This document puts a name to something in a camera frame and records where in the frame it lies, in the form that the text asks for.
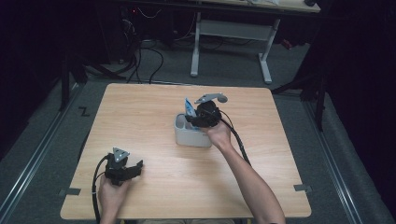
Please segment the white container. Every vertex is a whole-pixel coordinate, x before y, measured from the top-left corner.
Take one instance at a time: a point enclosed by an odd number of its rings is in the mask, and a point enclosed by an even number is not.
[[[199,128],[193,127],[186,121],[184,114],[178,114],[175,118],[176,143],[189,147],[211,147],[212,142],[206,133]]]

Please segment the person's left hand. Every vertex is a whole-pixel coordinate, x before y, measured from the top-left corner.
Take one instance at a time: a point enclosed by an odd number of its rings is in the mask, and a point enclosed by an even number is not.
[[[114,223],[125,199],[131,180],[126,180],[121,186],[111,184],[104,175],[100,179],[99,202],[102,205],[101,223]]]

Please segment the table top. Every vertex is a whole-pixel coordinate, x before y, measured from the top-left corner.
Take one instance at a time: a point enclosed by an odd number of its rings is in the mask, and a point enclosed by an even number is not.
[[[219,3],[239,6],[249,6],[248,0],[201,0],[207,3]],[[250,7],[267,7],[280,10],[292,10],[299,12],[320,12],[320,7],[315,4],[312,7],[307,6],[304,0],[278,0],[279,4],[272,3],[271,0],[251,0],[253,6]]]
[[[221,153],[214,147],[176,143],[174,122],[205,93],[232,120],[251,165],[272,188],[286,217],[308,217],[311,209],[271,92],[265,88],[110,84],[98,109],[61,211],[65,219],[94,219],[92,177],[96,165],[113,147],[131,153],[127,166],[144,161],[133,179],[119,218],[252,217]],[[234,137],[235,148],[239,148]],[[101,166],[99,174],[105,170]]]

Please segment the person's right hand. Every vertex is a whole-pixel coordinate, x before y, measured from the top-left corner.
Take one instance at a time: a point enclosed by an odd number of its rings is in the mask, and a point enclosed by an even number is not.
[[[201,130],[207,134],[212,144],[218,149],[223,150],[231,146],[231,131],[223,121],[220,121],[215,127],[201,128]]]

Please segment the human arm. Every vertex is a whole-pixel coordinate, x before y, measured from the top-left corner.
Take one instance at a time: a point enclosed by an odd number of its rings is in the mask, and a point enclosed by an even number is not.
[[[111,184],[111,180],[102,175],[99,187],[99,202],[102,205],[101,224],[114,224],[117,214],[125,199],[131,180],[126,180],[121,186]]]
[[[242,196],[259,224],[286,223],[275,194],[257,172],[239,155],[231,144],[230,129],[221,121],[212,128],[202,129],[229,164]]]

